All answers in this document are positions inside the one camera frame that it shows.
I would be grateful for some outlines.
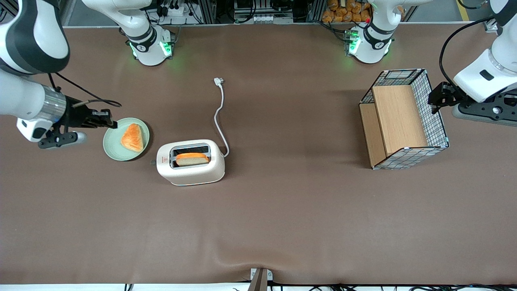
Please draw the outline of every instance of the wire basket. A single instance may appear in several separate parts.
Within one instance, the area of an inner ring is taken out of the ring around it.
[[[449,138],[445,132],[442,115],[440,112],[432,114],[432,108],[427,104],[428,95],[432,91],[427,71],[423,68],[383,71],[362,98],[360,104],[374,103],[372,92],[374,86],[390,85],[411,85],[428,146],[401,148],[373,166],[374,170],[406,169],[449,147]]]

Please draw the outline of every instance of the white power cord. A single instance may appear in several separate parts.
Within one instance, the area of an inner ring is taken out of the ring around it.
[[[214,114],[214,122],[216,123],[217,130],[219,131],[219,134],[221,135],[221,138],[224,141],[224,145],[226,146],[226,153],[224,154],[224,157],[227,157],[230,153],[230,146],[228,145],[228,142],[224,138],[224,134],[221,131],[221,128],[219,127],[219,123],[217,122],[217,114],[223,108],[223,105],[224,105],[223,82],[224,82],[223,78],[214,78],[214,83],[216,84],[217,87],[219,87],[219,89],[221,89],[221,106],[219,106],[219,108],[217,108],[216,114]]]

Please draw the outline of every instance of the bread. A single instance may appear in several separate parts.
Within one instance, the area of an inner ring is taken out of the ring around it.
[[[352,14],[352,21],[361,22],[361,15],[357,13]]]
[[[136,123],[131,123],[126,129],[122,139],[120,140],[122,146],[133,152],[140,153],[144,150],[144,140],[142,138],[142,130]]]
[[[368,18],[371,18],[370,12],[368,12],[367,10],[361,11],[361,21],[365,22]]]
[[[406,10],[401,5],[397,6],[397,9],[400,11],[400,17],[404,20]]]
[[[208,164],[208,162],[208,157],[202,153],[186,153],[176,156],[176,163],[180,167]]]
[[[323,16],[322,16],[323,22],[329,23],[329,22],[332,22],[333,19],[334,19],[334,12],[329,11],[329,10],[326,10],[325,12],[323,12]]]
[[[343,22],[350,22],[352,20],[352,12],[348,12],[345,16],[343,16]]]
[[[338,2],[338,0],[328,0],[327,6],[328,6],[328,9],[335,11],[336,9],[339,8],[339,2]]]
[[[360,13],[361,12],[361,4],[356,3],[356,6],[352,8],[352,13]]]
[[[346,0],[346,9],[348,9],[348,11],[351,11],[356,6],[357,2],[355,2],[355,0]]]
[[[336,10],[336,16],[345,16],[348,13],[345,7],[340,7]]]

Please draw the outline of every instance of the brown table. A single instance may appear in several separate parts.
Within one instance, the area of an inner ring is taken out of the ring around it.
[[[105,129],[43,151],[1,117],[0,283],[229,282],[256,266],[291,284],[517,283],[515,128],[445,109],[451,148],[409,170],[368,165],[360,99],[384,69],[443,81],[439,51],[458,27],[401,25],[375,65],[346,58],[319,26],[185,28],[157,67],[133,60],[115,29],[66,30],[63,74],[120,101],[114,116],[146,121],[154,138],[140,159],[116,162]],[[457,36],[449,74],[493,37],[481,26]],[[214,77],[226,80],[226,175],[172,186],[150,164],[161,145],[222,146]]]

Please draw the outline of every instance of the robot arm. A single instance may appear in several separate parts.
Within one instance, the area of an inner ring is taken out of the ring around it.
[[[353,43],[348,53],[363,63],[373,64],[380,61],[388,52],[393,32],[399,26],[401,13],[399,5],[421,5],[432,0],[368,0],[373,8],[372,19],[365,26],[352,28]]]
[[[498,37],[454,84],[442,82],[429,95],[436,113],[454,106],[457,118],[517,126],[517,0],[491,0]]]
[[[117,127],[109,110],[75,107],[79,100],[30,79],[62,70],[69,58],[56,0],[20,0],[16,17],[0,25],[0,114],[17,117],[22,135],[40,148],[85,140],[68,127]]]
[[[19,1],[15,18],[0,25],[0,42],[0,69],[15,75],[57,72],[70,58],[57,0]]]
[[[146,66],[156,66],[172,57],[174,34],[151,25],[145,12],[139,10],[151,4],[151,0],[83,0],[90,9],[96,10],[115,21],[129,39],[133,55]]]

